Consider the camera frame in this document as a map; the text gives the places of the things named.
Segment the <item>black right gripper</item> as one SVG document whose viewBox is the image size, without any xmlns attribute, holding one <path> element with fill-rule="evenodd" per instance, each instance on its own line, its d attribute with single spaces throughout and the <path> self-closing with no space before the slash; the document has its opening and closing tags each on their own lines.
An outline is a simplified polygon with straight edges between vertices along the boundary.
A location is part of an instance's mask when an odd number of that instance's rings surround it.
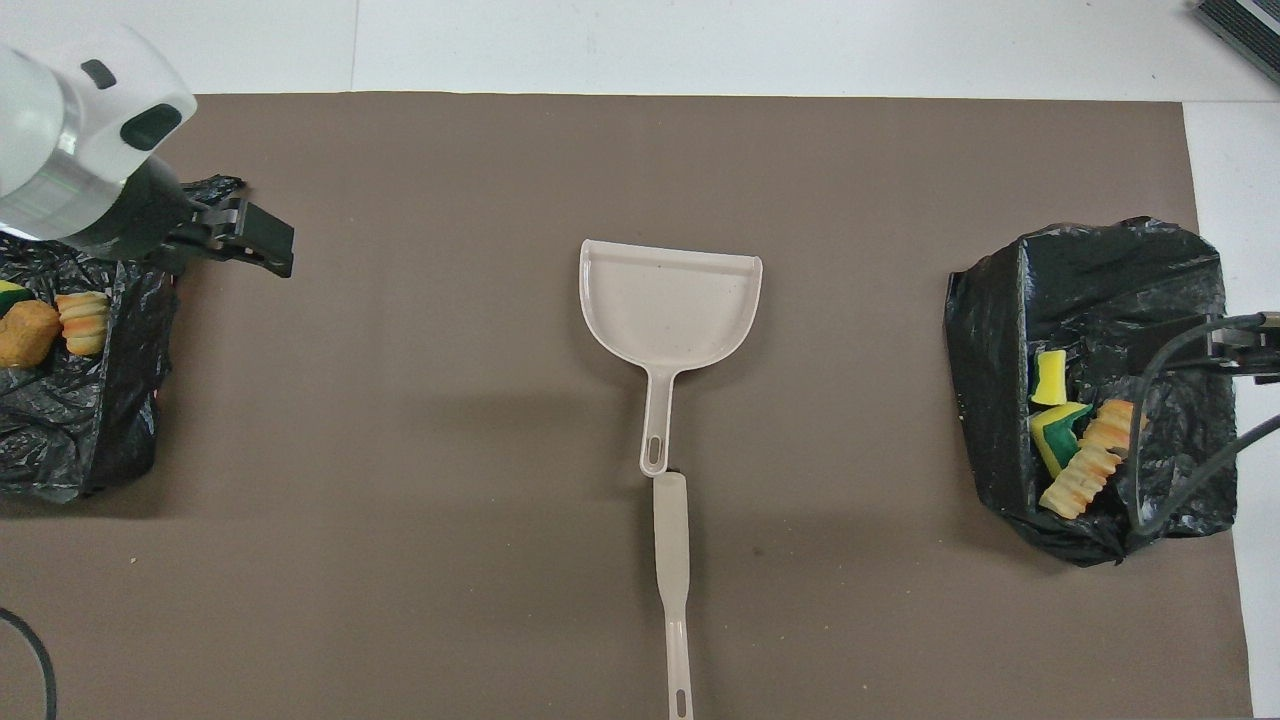
<svg viewBox="0 0 1280 720">
<path fill-rule="evenodd" d="M 1279 328 L 1222 328 L 1210 333 L 1210 366 L 1254 383 L 1279 383 Z"/>
</svg>

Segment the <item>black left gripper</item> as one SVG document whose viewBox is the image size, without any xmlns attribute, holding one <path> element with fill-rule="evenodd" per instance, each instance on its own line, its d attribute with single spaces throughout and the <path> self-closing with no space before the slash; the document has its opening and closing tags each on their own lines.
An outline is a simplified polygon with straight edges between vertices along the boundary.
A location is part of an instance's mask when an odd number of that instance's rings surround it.
<svg viewBox="0 0 1280 720">
<path fill-rule="evenodd" d="M 165 161 L 148 159 L 96 222 L 70 236 L 70 246 L 95 259 L 145 263 L 175 275 L 198 259 L 246 263 L 291 278 L 294 228 L 243 197 L 214 204 L 219 192 L 219 179 L 184 183 Z"/>
</svg>

